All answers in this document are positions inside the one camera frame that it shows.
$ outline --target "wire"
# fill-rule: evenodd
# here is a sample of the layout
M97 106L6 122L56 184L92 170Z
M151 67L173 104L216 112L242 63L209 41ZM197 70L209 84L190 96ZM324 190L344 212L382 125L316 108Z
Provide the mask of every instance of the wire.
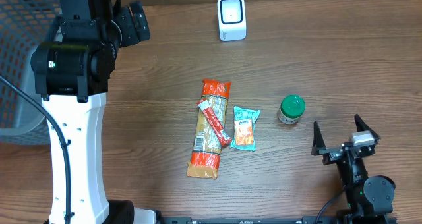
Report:
M67 151L67 145L65 140L65 136L60 129L60 126L57 124L53 116L51 116L47 110L45 110L37 101L32 99L28 94L23 92L21 89L17 88L15 85L10 83L6 78L0 75L0 81L2 81L7 87L15 91L18 95L20 95L23 99L25 99L29 104L34 106L41 114L43 114L46 119L51 123L54 130L59 137L60 146L63 150L63 158L65 160L65 177L66 177L66 214L65 214L65 223L70 224L71 222L71 168L69 163L69 153Z
M330 199L330 201L328 201L322 208L321 208L321 210L319 211L319 213L318 213L318 215L317 215L317 217L316 217L316 219L315 219L315 224L318 224L318 222L319 222L319 219L321 218L321 215L322 215L322 213L324 213L324 211L325 211L325 209L329 206L329 205L331 205L334 201L336 201L337 199L338 199L338 197L340 197L342 194L343 194L343 192L344 192L344 188L342 189L342 191L341 192L339 192L338 194L336 194L332 199Z

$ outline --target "plastic basket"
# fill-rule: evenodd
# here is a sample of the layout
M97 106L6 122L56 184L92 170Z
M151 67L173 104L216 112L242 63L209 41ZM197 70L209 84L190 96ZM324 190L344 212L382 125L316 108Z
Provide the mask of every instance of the plastic basket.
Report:
M59 11L59 0L0 0L0 74L39 103L30 58ZM0 141L49 143L45 117L1 83Z

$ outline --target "wooden table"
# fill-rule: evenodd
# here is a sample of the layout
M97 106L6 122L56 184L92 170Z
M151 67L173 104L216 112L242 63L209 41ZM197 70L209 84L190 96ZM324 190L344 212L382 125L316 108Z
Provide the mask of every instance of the wooden table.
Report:
M121 49L103 122L108 198L166 216L316 215L340 189L335 165L311 155L313 121L328 146L355 131L382 136L370 175L397 184L393 216L422 216L422 0L247 3L248 36L218 38L215 4L146 7L152 39ZM233 106L260 109L256 152L223 150L217 180L186 177L203 78L233 82ZM302 120L276 117L299 94ZM51 209L49 146L0 145L0 223L41 223ZM346 208L345 198L326 212Z

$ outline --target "snack package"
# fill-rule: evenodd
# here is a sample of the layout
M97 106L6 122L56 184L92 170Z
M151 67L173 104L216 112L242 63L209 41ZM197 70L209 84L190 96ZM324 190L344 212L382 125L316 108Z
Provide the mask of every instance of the snack package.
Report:
M226 134L223 125L218 120L216 114L210 107L209 102L206 99L198 101L199 109L204 113L206 120L211 125L212 130L216 133L218 140L222 146L225 146L231 142L231 138Z
M227 103L231 82L204 79L201 100L207 100L221 125L226 123ZM217 179L222 145L202 111L198 114L192 158L186 175Z
M231 141L231 147L239 150L255 151L253 132L260 111L234 107L235 113L235 138Z

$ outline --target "can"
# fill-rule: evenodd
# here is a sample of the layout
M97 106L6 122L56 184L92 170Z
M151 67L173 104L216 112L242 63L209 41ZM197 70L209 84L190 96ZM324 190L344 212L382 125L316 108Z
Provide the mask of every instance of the can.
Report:
M283 102L277 111L277 116L281 122L292 125L300 119L305 108L305 101L302 97L298 95L289 95L283 99Z

